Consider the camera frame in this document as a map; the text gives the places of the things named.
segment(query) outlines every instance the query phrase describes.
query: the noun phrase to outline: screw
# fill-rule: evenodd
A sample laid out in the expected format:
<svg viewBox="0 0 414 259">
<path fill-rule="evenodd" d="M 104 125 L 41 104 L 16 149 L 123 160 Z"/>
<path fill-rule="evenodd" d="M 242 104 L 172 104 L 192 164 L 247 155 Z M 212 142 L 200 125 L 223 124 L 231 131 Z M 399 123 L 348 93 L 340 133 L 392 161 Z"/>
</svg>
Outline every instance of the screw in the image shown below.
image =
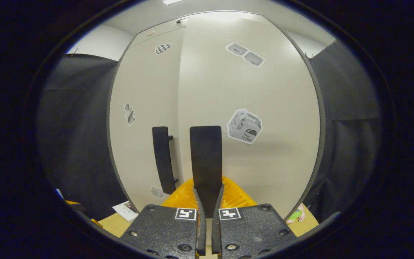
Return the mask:
<svg viewBox="0 0 414 259">
<path fill-rule="evenodd" d="M 182 250 L 182 251 L 184 251 L 184 252 L 188 252 L 192 248 L 191 248 L 191 246 L 188 246 L 188 245 L 179 245 L 179 249 Z"/>
<path fill-rule="evenodd" d="M 158 252 L 156 252 L 156 251 L 153 251 L 153 250 L 150 250 L 150 249 L 148 249 L 146 252 L 150 252 L 150 253 L 152 253 L 152 254 L 156 254 L 156 255 L 159 255 L 158 254 Z"/>
<path fill-rule="evenodd" d="M 226 246 L 226 249 L 230 250 L 230 251 L 234 251 L 237 250 L 239 248 L 239 246 L 235 245 L 235 244 L 230 244 Z"/>
</svg>

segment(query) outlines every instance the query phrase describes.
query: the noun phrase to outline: door handle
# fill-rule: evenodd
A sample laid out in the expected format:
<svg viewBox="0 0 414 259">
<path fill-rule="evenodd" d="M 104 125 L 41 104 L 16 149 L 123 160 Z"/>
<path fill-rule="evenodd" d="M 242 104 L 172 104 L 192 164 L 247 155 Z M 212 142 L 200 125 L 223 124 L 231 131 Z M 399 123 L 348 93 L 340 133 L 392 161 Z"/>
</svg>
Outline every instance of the door handle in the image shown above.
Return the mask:
<svg viewBox="0 0 414 259">
<path fill-rule="evenodd" d="M 162 191 L 166 194 L 172 194 L 176 189 L 175 184 L 178 182 L 178 179 L 174 178 L 170 159 L 169 140 L 172 139 L 174 137 L 169 135 L 168 127 L 153 127 L 153 147 L 157 173 Z"/>
</svg>

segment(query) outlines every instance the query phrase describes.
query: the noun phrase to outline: yellow object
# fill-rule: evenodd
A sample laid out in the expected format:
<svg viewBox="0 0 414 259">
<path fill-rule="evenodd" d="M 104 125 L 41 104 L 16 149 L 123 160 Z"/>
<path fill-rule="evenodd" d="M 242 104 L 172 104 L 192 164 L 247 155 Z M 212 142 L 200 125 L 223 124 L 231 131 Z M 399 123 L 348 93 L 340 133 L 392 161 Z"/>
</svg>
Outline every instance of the yellow object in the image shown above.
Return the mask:
<svg viewBox="0 0 414 259">
<path fill-rule="evenodd" d="M 71 201 L 71 200 L 65 200 L 65 202 L 66 202 L 66 204 L 69 204 L 69 205 L 71 205 L 71 204 L 79 204 L 79 202 L 74 202 L 74 201 Z"/>
<path fill-rule="evenodd" d="M 240 208 L 255 206 L 257 203 L 250 198 L 235 182 L 223 176 L 223 198 L 221 208 Z M 162 204 L 171 208 L 197 209 L 197 201 L 194 196 L 194 181 L 190 179 L 178 187 Z"/>
<path fill-rule="evenodd" d="M 99 220 L 98 222 L 103 226 L 104 230 L 117 237 L 121 237 L 130 226 L 130 223 L 118 213 Z"/>
<path fill-rule="evenodd" d="M 193 179 L 187 180 L 180 185 L 180 187 L 178 187 L 164 203 L 162 203 L 162 206 L 171 208 L 198 209 L 193 187 Z"/>
<path fill-rule="evenodd" d="M 287 224 L 296 237 L 302 236 L 306 232 L 310 231 L 311 229 L 319 225 L 316 218 L 314 218 L 314 216 L 311 214 L 311 212 L 308 210 L 308 208 L 306 208 L 304 204 L 303 208 L 305 214 L 304 220 L 295 220 L 293 223 Z"/>
<path fill-rule="evenodd" d="M 250 198 L 235 182 L 223 176 L 223 198 L 221 199 L 221 208 L 241 208 L 255 206 L 257 203 Z"/>
<path fill-rule="evenodd" d="M 103 228 L 102 224 L 100 224 L 97 220 L 91 219 L 93 223 L 97 224 L 99 227 Z"/>
</svg>

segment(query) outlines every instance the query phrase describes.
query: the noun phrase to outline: ceiling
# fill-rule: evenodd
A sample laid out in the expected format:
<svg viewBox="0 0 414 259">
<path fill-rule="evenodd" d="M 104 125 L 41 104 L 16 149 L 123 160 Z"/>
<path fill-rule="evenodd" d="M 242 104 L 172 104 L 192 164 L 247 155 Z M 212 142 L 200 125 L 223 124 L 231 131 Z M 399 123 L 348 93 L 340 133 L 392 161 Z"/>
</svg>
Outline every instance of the ceiling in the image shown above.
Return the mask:
<svg viewBox="0 0 414 259">
<path fill-rule="evenodd" d="M 335 38 L 298 13 L 271 0 L 183 0 L 171 5 L 161 0 L 146 0 L 105 22 L 136 35 L 140 31 L 181 16 L 212 10 L 239 10 L 258 13 L 268 18 L 281 31 L 299 34 L 330 45 Z"/>
</svg>

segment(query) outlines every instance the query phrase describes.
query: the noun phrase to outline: black curtain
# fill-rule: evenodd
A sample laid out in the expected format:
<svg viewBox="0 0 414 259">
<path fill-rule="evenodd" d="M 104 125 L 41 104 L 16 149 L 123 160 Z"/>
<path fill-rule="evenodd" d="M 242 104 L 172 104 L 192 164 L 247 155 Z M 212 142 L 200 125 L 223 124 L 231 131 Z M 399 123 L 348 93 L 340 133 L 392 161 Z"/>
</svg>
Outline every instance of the black curtain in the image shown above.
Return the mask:
<svg viewBox="0 0 414 259">
<path fill-rule="evenodd" d="M 355 54 L 334 42 L 309 59 L 325 105 L 321 166 L 304 204 L 321 222 L 345 210 L 370 178 L 381 139 L 373 82 Z"/>
<path fill-rule="evenodd" d="M 116 69 L 116 61 L 102 57 L 63 57 L 46 81 L 36 118 L 47 178 L 97 220 L 127 200 L 113 170 L 106 131 Z"/>
</svg>

